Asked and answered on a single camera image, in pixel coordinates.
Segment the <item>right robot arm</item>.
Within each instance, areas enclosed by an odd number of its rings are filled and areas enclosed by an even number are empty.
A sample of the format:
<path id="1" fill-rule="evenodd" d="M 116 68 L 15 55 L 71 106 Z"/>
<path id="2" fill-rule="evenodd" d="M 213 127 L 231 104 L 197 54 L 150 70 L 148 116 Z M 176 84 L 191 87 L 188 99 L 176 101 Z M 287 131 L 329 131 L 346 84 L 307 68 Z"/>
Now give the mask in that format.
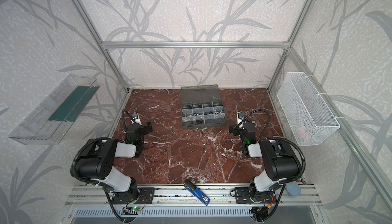
<path id="1" fill-rule="evenodd" d="M 294 182 L 304 173 L 306 161 L 302 151 L 283 137 L 256 139 L 255 125 L 230 126 L 229 133 L 240 137 L 245 156 L 261 158 L 263 171 L 248 187 L 236 187 L 238 204 L 276 202 L 275 190 L 285 183 Z"/>

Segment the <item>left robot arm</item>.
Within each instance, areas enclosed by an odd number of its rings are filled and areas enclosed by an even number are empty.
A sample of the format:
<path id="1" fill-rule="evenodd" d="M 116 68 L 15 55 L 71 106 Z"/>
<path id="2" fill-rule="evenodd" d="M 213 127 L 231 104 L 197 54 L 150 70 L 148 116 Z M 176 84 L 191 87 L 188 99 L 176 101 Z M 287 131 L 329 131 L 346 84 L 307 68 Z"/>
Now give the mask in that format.
<path id="1" fill-rule="evenodd" d="M 136 180 L 124 175 L 113 164 L 115 158 L 138 158 L 144 149 L 145 136 L 153 132 L 152 124 L 133 123 L 126 129 L 125 140 L 100 137 L 89 139 L 77 152 L 70 174 L 77 180 L 102 186 L 123 201 L 133 202 L 140 196 Z"/>

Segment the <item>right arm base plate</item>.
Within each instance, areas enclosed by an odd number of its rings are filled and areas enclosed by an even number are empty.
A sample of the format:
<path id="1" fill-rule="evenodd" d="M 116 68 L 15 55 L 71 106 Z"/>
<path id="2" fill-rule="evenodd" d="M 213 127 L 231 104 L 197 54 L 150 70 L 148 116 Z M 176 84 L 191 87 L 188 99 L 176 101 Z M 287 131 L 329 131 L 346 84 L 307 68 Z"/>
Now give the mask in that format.
<path id="1" fill-rule="evenodd" d="M 251 186 L 234 188 L 234 197 L 237 204 L 275 204 L 277 196 L 274 191 L 257 191 Z"/>

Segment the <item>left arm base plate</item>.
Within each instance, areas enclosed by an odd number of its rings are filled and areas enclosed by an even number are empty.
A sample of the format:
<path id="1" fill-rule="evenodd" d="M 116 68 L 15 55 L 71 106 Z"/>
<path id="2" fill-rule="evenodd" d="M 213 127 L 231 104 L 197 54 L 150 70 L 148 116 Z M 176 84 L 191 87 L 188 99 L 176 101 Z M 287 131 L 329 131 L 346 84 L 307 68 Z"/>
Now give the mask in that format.
<path id="1" fill-rule="evenodd" d="M 154 198 L 155 188 L 154 187 L 141 187 L 135 192 L 114 192 L 111 199 L 112 204 L 152 204 Z"/>

